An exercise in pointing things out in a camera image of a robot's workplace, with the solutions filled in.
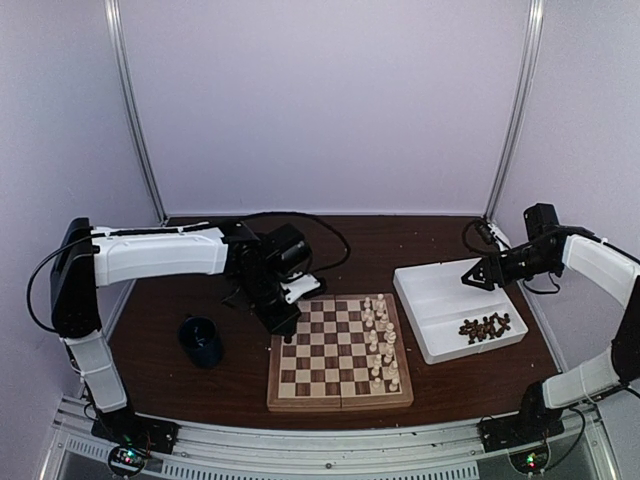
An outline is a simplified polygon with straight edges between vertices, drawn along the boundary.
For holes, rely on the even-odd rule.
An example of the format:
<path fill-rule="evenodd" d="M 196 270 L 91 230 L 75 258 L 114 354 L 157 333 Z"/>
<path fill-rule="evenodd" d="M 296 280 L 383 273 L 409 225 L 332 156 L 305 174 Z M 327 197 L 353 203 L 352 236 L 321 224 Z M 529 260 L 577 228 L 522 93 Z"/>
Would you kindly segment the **wooden chess board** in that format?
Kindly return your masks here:
<path fill-rule="evenodd" d="M 382 293 L 397 327 L 400 392 L 369 395 L 362 302 L 377 294 L 335 295 L 301 300 L 301 316 L 290 344 L 271 339 L 267 408 L 271 412 L 333 412 L 409 407 L 414 394 L 394 296 Z"/>

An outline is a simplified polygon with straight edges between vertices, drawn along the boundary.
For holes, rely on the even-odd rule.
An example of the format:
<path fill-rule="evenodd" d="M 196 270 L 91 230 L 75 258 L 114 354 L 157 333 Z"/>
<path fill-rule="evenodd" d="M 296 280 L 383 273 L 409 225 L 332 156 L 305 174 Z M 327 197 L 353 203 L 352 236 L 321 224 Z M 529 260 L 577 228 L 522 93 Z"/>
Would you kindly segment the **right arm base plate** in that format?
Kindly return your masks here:
<path fill-rule="evenodd" d="M 483 419 L 477 424 L 477 430 L 486 452 L 541 442 L 565 431 L 561 420 L 552 421 L 545 427 L 530 426 L 522 424 L 517 414 Z"/>

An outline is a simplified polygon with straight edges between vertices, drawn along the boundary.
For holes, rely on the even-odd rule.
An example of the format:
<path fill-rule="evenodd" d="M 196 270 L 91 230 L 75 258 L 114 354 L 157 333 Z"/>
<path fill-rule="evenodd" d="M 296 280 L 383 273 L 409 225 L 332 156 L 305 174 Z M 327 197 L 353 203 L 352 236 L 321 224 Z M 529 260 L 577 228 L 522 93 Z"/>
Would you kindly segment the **white plastic compartment tray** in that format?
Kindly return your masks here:
<path fill-rule="evenodd" d="M 393 285 L 426 364 L 434 365 L 520 342 L 528 327 L 506 292 L 482 290 L 462 283 L 476 258 L 398 268 Z M 508 318 L 498 338 L 471 341 L 460 328 L 465 321 L 482 324 Z"/>

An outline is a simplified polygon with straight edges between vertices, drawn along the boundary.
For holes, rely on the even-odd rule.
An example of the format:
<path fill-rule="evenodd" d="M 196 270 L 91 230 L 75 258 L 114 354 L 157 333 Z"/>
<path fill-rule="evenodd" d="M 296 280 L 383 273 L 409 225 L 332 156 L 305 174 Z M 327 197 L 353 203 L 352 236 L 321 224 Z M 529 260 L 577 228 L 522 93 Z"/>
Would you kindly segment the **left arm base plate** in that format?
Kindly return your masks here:
<path fill-rule="evenodd" d="M 127 412 L 111 412 L 98 415 L 91 428 L 91 434 L 123 446 L 135 447 L 143 452 L 171 454 L 178 430 L 178 424 L 172 421 Z"/>

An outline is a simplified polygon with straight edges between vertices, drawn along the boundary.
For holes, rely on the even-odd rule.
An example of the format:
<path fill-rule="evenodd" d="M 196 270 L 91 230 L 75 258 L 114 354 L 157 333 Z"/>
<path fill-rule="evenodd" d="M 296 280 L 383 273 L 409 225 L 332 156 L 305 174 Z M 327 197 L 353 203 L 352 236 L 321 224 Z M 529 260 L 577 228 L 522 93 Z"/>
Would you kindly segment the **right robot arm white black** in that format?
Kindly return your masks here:
<path fill-rule="evenodd" d="M 484 254 L 462 275 L 462 283 L 492 291 L 541 274 L 567 274 L 568 296 L 544 301 L 544 316 L 567 315 L 565 333 L 583 327 L 596 336 L 586 353 L 571 354 L 569 370 L 527 388 L 512 430 L 530 442 L 566 408 L 605 398 L 638 380 L 639 260 L 584 227 L 561 224 L 551 204 L 537 203 L 523 216 L 527 242 Z"/>

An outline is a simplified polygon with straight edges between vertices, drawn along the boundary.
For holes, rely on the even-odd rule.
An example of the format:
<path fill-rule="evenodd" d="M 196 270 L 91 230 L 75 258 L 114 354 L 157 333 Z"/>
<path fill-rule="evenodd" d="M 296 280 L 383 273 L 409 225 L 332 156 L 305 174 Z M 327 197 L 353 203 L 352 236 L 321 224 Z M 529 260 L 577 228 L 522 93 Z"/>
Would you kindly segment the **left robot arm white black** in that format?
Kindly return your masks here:
<path fill-rule="evenodd" d="M 242 219 L 200 222 L 160 228 L 94 227 L 74 219 L 60 247 L 34 268 L 39 275 L 52 268 L 50 321 L 35 314 L 32 321 L 56 334 L 79 369 L 98 419 L 123 444 L 144 433 L 129 393 L 103 333 L 97 291 L 114 284 L 149 279 L 223 276 L 236 285 L 267 331 L 292 337 L 297 329 L 298 300 L 322 284 L 300 269 L 310 260 L 304 234 L 287 223 L 257 233 Z"/>

